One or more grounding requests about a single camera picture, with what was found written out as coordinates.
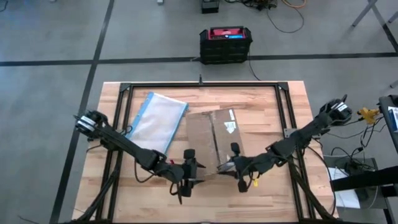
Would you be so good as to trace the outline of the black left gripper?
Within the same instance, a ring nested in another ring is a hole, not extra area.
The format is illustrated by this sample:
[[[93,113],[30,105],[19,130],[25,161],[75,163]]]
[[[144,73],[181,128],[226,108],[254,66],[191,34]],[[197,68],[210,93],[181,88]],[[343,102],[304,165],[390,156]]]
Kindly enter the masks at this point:
[[[197,162],[195,159],[195,150],[186,149],[183,154],[184,163],[182,168],[184,171],[183,184],[181,185],[181,194],[183,197],[190,197],[192,194],[192,189],[195,184],[204,182],[204,180],[197,180],[197,167],[206,169],[206,167]]]

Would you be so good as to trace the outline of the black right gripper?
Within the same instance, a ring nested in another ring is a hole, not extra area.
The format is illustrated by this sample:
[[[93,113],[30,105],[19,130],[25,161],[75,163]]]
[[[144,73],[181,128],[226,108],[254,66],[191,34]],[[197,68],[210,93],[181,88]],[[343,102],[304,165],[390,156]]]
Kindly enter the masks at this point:
[[[221,171],[219,172],[219,175],[227,175],[231,176],[233,178],[238,179],[238,190],[239,192],[247,192],[248,191],[248,186],[246,181],[244,180],[244,173],[245,173],[245,168],[246,168],[246,159],[242,156],[240,156],[240,147],[239,144],[236,142],[231,143],[231,150],[234,152],[234,156],[229,158],[227,161],[228,163],[233,162],[235,164],[235,169],[236,171],[230,170],[230,171]]]

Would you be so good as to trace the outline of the brown cardboard box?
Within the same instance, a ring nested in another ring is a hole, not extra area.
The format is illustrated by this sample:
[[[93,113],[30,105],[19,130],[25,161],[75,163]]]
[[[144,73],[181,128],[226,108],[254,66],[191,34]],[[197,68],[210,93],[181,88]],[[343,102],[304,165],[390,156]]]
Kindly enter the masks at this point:
[[[186,124],[189,146],[195,150],[196,160],[206,167],[199,168],[199,179],[216,177],[217,167],[234,156],[232,142],[238,143],[240,155],[244,154],[238,119],[233,109],[188,114]]]

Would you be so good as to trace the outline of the white mesh pouch blue trim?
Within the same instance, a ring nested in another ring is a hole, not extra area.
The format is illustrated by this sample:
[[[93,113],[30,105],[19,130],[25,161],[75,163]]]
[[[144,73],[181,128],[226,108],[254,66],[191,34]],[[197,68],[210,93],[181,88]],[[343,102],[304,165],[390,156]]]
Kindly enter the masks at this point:
[[[127,138],[141,148],[166,154],[187,110],[188,103],[150,91]]]

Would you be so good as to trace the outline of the grey cart platform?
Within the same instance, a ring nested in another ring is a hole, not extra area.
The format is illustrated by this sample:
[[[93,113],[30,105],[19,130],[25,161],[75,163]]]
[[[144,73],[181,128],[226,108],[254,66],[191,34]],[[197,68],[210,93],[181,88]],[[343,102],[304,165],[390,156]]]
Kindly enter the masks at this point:
[[[349,176],[373,172],[377,170],[374,159],[350,159],[348,156],[325,156],[326,164],[329,167],[340,169]],[[366,187],[354,190],[358,196],[360,208],[376,208],[376,201],[379,196],[379,187]]]

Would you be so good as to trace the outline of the red and black toolbox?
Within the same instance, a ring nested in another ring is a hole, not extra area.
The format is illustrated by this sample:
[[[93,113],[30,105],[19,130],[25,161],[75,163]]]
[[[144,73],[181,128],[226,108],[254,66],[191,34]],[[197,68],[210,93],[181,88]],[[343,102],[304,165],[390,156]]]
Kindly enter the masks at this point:
[[[200,33],[200,62],[243,63],[248,59],[251,43],[251,31],[244,26],[205,29]]]

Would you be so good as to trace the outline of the white paper sheet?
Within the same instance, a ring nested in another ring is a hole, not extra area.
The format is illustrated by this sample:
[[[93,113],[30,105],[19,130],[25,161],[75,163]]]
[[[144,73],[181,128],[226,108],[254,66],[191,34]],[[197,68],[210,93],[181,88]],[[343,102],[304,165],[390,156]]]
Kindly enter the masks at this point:
[[[342,179],[348,174],[337,168],[328,168],[331,178],[330,180]],[[335,191],[336,206],[341,208],[360,208],[358,196],[354,190]]]

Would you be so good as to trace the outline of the black crossbeam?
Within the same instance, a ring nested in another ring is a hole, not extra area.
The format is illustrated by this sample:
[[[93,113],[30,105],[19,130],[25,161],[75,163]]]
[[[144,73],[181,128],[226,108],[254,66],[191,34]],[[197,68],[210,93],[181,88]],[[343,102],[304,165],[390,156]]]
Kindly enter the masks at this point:
[[[334,191],[398,184],[398,166],[332,180]]]

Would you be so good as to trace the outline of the small black floor box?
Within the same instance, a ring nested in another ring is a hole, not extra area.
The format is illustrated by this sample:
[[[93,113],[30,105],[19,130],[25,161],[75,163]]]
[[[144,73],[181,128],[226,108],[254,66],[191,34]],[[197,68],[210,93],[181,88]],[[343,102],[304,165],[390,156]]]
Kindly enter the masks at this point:
[[[201,13],[211,14],[219,11],[220,0],[200,0]]]

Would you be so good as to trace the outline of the black side desk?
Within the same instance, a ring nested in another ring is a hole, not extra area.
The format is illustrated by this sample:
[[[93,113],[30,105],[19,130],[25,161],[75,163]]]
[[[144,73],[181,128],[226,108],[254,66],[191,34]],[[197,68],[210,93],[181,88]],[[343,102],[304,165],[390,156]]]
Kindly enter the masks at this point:
[[[379,98],[379,109],[381,110],[381,113],[384,116],[393,145],[395,147],[396,152],[398,153],[398,133],[392,132],[391,121],[389,119],[389,113],[387,109],[388,106],[398,108],[398,95],[388,95]]]

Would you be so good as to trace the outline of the blue and white carton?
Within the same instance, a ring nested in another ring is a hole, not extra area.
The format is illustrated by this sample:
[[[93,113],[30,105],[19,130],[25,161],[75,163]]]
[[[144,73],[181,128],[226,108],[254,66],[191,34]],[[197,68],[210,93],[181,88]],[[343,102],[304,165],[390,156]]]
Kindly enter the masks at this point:
[[[398,133],[398,108],[388,106],[389,119],[391,121],[391,128],[393,133]]]

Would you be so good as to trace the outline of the grey metal desk legs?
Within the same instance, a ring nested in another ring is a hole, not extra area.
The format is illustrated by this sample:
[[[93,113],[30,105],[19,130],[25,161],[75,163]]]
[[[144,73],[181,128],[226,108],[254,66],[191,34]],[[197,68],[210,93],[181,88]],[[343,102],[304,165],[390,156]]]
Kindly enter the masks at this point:
[[[396,9],[394,13],[385,20],[379,9],[377,8],[377,3],[379,1],[393,1],[396,4]],[[378,23],[380,24],[383,33],[386,35],[389,43],[394,49],[394,53],[398,54],[398,39],[395,38],[394,34],[391,32],[389,25],[398,21],[398,0],[366,0],[365,7],[361,10],[355,20],[352,22],[351,27],[357,27],[358,24],[364,19],[364,17],[369,13],[373,12]]]

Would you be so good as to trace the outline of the black aluminium table frame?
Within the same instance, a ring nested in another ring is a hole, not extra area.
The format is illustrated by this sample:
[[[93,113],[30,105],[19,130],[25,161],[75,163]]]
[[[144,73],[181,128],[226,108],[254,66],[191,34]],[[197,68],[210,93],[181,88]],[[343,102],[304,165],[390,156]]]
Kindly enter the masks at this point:
[[[234,109],[245,154],[255,156],[283,137],[285,128],[301,128],[312,118],[305,85],[289,82],[132,82],[127,93],[120,83],[103,84],[99,110],[116,121],[116,108],[132,121],[145,95],[153,91],[189,104],[189,112]],[[288,223],[322,222],[299,185],[293,184],[290,166],[275,167],[259,179],[248,192],[238,191],[237,182],[227,176],[212,177],[193,189],[190,198],[178,200],[169,192],[170,182],[151,177],[140,184],[136,177],[147,172],[134,168],[129,155],[121,159],[116,188],[106,194],[104,215],[80,221],[98,195],[106,161],[114,164],[116,155],[92,144],[87,154],[74,206],[66,224],[136,223]]]

